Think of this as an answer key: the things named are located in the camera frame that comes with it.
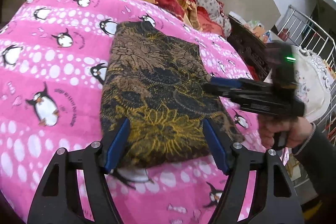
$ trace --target finger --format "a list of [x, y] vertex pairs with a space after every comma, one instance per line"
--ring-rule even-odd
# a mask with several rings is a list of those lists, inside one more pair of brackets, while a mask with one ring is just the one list
[[261, 139], [261, 144], [265, 148], [270, 149], [274, 145], [274, 139], [273, 138], [264, 137], [264, 138]]

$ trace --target pink blanket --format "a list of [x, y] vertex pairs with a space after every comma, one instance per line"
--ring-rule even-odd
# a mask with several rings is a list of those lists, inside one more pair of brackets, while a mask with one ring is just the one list
[[[101, 83], [115, 26], [139, 20], [151, 22], [166, 35], [198, 44], [209, 73], [251, 77], [222, 37], [195, 31], [152, 4], [139, 0], [27, 0], [0, 31], [0, 184], [25, 221], [55, 151], [59, 147], [81, 149], [101, 139]], [[243, 144], [265, 151], [256, 115], [238, 110], [225, 98], [222, 102], [245, 135]], [[157, 166], [147, 174], [153, 182], [136, 183], [135, 189], [107, 177], [126, 224], [207, 223], [226, 182], [212, 156]], [[239, 220], [248, 216], [254, 181], [251, 172]], [[92, 219], [80, 171], [78, 183], [85, 216]]]

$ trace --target white polka dot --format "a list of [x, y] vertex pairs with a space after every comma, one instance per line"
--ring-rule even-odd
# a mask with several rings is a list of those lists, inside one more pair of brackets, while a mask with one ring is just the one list
[[54, 23], [55, 21], [56, 21], [56, 18], [55, 18], [55, 17], [52, 17], [52, 18], [48, 19], [48, 23], [49, 23], [49, 24], [52, 24], [52, 23]]
[[81, 150], [81, 149], [82, 149], [82, 146], [81, 146], [80, 144], [75, 144], [75, 145], [73, 146], [73, 149], [74, 149], [74, 150]]
[[12, 138], [8, 138], [8, 139], [7, 139], [7, 148], [8, 148], [8, 149], [11, 149], [12, 146], [13, 146], [13, 140], [12, 140]]
[[70, 143], [67, 139], [60, 139], [58, 143], [59, 147], [64, 147], [66, 150], [70, 150]]
[[194, 169], [194, 175], [196, 177], [199, 177], [201, 175], [201, 172], [198, 169]]
[[70, 17], [73, 17], [74, 15], [76, 15], [76, 10], [71, 10], [71, 11], [68, 13], [68, 15], [69, 15]]
[[134, 184], [135, 190], [140, 194], [144, 194], [146, 192], [146, 187], [143, 183], [135, 183]]
[[58, 65], [53, 65], [49, 70], [49, 75], [51, 78], [57, 78], [60, 73], [60, 68]]
[[41, 141], [37, 135], [31, 135], [28, 139], [28, 150], [29, 153], [38, 158], [41, 154]]
[[45, 140], [45, 144], [44, 144], [44, 146], [45, 146], [45, 148], [47, 149], [47, 150], [53, 150], [53, 148], [54, 148], [54, 145], [53, 145], [53, 142], [52, 142], [52, 140], [50, 140], [50, 139], [47, 139], [47, 140]]
[[37, 73], [37, 66], [32, 67], [30, 73], [32, 74]]
[[190, 177], [185, 171], [181, 172], [181, 180], [183, 182], [189, 182], [190, 181]]
[[83, 20], [82, 20], [82, 25], [87, 25], [87, 23], [89, 22], [89, 20], [87, 19], [87, 18], [84, 18]]
[[45, 54], [45, 59], [47, 61], [53, 60], [55, 57], [55, 52], [53, 50], [48, 50], [47, 53]]
[[36, 184], [40, 183], [40, 176], [36, 171], [33, 172], [33, 180]]
[[205, 162], [205, 161], [200, 161], [199, 162], [199, 168], [204, 172], [206, 173], [207, 175], [210, 175], [211, 174], [211, 168], [210, 166]]
[[41, 56], [42, 56], [42, 54], [40, 52], [34, 53], [33, 62], [34, 63], [40, 62]]
[[12, 177], [13, 175], [13, 163], [9, 155], [5, 152], [1, 155], [1, 166], [6, 175]]
[[1, 133], [6, 133], [6, 125], [4, 122], [1, 124], [0, 131]]
[[175, 175], [172, 172], [162, 172], [160, 174], [160, 181], [169, 187], [175, 187], [176, 185]]
[[29, 62], [27, 60], [23, 60], [21, 66], [20, 66], [19, 71], [21, 73], [25, 73], [27, 70], [29, 70]]
[[79, 21], [77, 19], [74, 19], [73, 21], [71, 21], [71, 26], [78, 26]]
[[20, 139], [14, 142], [14, 155], [18, 161], [23, 161], [25, 158], [25, 147]]
[[66, 75], [70, 75], [70, 74], [72, 74], [73, 71], [74, 71], [74, 67], [73, 67], [72, 64], [68, 63], [68, 64], [66, 64], [66, 65], [64, 66], [64, 73], [65, 73]]
[[83, 61], [88, 65], [92, 65], [95, 63], [95, 61], [91, 57], [85, 57]]
[[19, 176], [19, 179], [22, 182], [26, 182], [27, 181], [27, 171], [26, 171], [26, 169], [22, 165], [19, 165], [17, 167], [17, 175]]

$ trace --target sleeve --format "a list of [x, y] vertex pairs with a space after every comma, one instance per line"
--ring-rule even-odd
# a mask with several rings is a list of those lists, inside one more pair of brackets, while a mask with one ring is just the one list
[[329, 140], [315, 131], [305, 148], [295, 156], [303, 165], [320, 199], [336, 197], [336, 149]]

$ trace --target human hand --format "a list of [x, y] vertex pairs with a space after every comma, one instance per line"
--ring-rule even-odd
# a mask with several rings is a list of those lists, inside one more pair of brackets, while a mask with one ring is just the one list
[[294, 148], [307, 139], [313, 126], [306, 118], [298, 117], [295, 122], [275, 120], [272, 116], [258, 115], [259, 135], [262, 145], [269, 149], [274, 145], [274, 134], [288, 131], [287, 147]]

